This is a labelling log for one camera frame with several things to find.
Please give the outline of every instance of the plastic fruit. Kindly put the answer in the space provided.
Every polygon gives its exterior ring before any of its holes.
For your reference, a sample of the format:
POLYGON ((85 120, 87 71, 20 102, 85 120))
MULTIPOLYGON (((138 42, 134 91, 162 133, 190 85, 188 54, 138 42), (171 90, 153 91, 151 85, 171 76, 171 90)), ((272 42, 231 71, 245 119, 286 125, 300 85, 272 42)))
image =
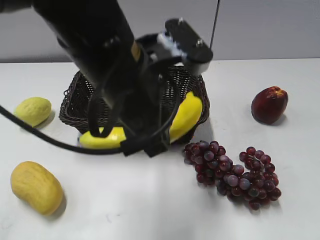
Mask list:
POLYGON ((60 206, 64 192, 55 176, 36 162, 25 161, 11 174, 12 192, 42 215, 51 215, 60 206))
MULTIPOLYGON (((197 124, 202 107, 201 99, 194 96, 192 91, 186 94, 169 130, 171 143, 184 136, 197 124)), ((79 143, 82 147, 89 149, 113 149, 120 147, 120 143, 124 140, 126 140, 126 135, 123 128, 114 127, 109 136, 105 138, 94 137, 87 131, 79 138, 79 143)))
POLYGON ((255 120, 265 124, 276 122, 286 110, 288 94, 278 86, 259 92, 252 101, 251 113, 255 120))
POLYGON ((51 107, 51 102, 45 98, 30 97, 16 107, 14 115, 25 123, 35 127, 49 117, 51 107))

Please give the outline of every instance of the red apple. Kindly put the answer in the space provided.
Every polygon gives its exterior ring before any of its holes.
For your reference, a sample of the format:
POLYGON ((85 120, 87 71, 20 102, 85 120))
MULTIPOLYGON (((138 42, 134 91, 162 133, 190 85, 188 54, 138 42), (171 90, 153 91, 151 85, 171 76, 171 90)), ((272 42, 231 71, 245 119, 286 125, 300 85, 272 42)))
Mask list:
POLYGON ((285 90, 271 86, 259 92, 252 101, 251 113, 255 120, 273 124, 286 110, 289 98, 285 90))

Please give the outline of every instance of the bunch of grapes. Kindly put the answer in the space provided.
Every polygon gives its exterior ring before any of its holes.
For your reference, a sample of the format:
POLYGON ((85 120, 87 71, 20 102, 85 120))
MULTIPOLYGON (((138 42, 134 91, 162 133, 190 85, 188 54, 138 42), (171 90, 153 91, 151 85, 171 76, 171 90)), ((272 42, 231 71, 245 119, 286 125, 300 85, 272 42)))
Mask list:
POLYGON ((205 186, 216 186, 230 200, 244 199, 251 209, 276 201, 281 196, 278 176, 271 157, 250 146, 239 154, 242 165, 234 165, 217 141, 190 143, 183 150, 185 161, 194 165, 196 179, 205 186))

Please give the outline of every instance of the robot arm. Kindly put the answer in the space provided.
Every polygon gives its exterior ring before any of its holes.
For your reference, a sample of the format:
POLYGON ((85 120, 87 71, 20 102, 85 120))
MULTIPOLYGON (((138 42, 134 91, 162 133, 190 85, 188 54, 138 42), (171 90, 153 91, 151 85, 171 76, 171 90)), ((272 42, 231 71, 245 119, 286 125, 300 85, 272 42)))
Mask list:
POLYGON ((112 110, 100 133, 94 107, 88 108, 90 133, 106 137, 119 119, 128 137, 121 143, 125 155, 144 150, 152 157, 165 151, 173 120, 162 124, 160 111, 167 67, 182 62, 199 75, 213 58, 188 23, 171 19, 163 33, 136 40, 117 0, 0 0, 4 13, 30 7, 112 110))

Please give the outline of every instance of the lemon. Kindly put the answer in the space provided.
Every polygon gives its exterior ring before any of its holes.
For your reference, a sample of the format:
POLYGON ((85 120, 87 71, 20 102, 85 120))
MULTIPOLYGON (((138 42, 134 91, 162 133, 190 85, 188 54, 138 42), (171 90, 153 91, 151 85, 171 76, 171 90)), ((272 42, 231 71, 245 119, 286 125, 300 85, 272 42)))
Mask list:
MULTIPOLYGON (((170 142, 174 142, 189 132, 198 122, 202 113, 202 101, 194 96, 193 92, 187 93, 184 101, 180 104, 169 130, 170 142)), ((112 149, 120 147, 120 143, 126 140, 122 127, 114 127, 105 138, 94 137, 87 131, 79 138, 79 143, 89 149, 112 149)))
POLYGON ((45 98, 30 97, 16 107, 14 115, 25 123, 35 127, 49 117, 51 107, 51 102, 45 98))

